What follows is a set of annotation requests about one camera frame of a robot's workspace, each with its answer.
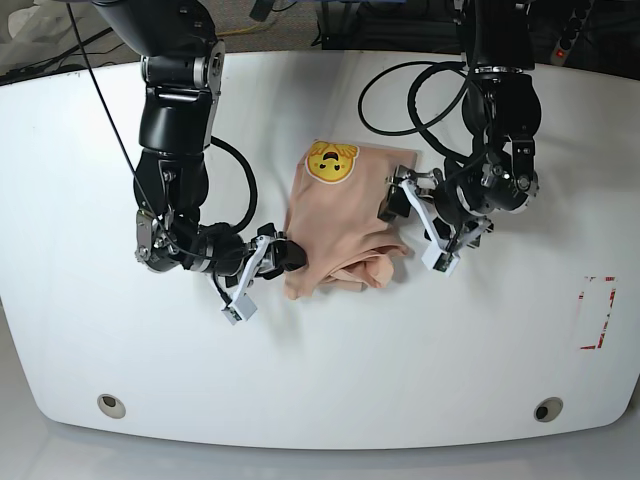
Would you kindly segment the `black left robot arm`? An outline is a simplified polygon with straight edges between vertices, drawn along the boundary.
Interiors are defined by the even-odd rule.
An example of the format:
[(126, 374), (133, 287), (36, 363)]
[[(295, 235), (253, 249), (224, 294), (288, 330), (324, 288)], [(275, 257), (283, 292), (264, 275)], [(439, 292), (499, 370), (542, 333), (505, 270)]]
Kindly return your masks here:
[[(493, 230), (491, 213), (519, 213), (537, 195), (534, 136), (542, 118), (529, 74), (534, 59), (524, 3), (456, 1), (453, 7), (464, 61), (431, 64), (407, 98), (412, 132), (442, 155), (444, 164), (427, 172), (398, 167), (380, 212), (391, 220), (415, 211), (429, 242), (422, 262), (446, 275), (464, 248), (478, 247), (482, 235)], [(472, 136), (469, 155), (445, 147), (418, 113), (419, 90), (446, 70), (464, 78), (452, 103), (461, 108)]]

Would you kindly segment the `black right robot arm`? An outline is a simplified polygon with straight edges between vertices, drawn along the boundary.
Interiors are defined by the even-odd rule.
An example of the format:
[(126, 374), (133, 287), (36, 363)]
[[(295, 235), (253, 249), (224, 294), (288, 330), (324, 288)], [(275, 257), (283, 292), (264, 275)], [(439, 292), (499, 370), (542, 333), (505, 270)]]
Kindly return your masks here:
[[(257, 278), (271, 280), (306, 264), (304, 250), (271, 223), (244, 241), (258, 204), (258, 185), (247, 159), (212, 135), (221, 95), (225, 45), (199, 1), (96, 1), (113, 31), (141, 56), (145, 102), (140, 120), (141, 158), (130, 167), (138, 205), (135, 256), (150, 270), (177, 266), (207, 275), (230, 323), (257, 307), (247, 294)], [(201, 224), (209, 192), (205, 151), (214, 146), (242, 168), (249, 201), (236, 224)]]

